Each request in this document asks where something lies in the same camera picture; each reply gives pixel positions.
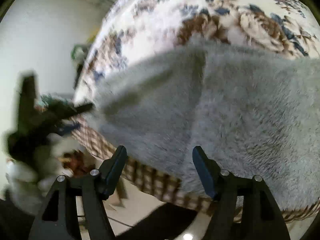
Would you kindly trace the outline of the white gloved left hand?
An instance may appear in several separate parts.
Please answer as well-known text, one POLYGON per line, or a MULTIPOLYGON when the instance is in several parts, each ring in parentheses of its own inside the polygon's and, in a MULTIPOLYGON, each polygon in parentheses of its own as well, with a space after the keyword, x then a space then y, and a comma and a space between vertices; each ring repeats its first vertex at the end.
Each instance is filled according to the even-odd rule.
POLYGON ((48 145, 40 146, 29 155, 24 146, 21 152, 27 161, 11 158, 7 163, 7 180, 9 198, 22 212, 37 215, 44 198, 59 175, 70 176, 72 173, 63 167, 65 153, 84 150, 71 136, 61 137, 57 134, 48 136, 48 145))

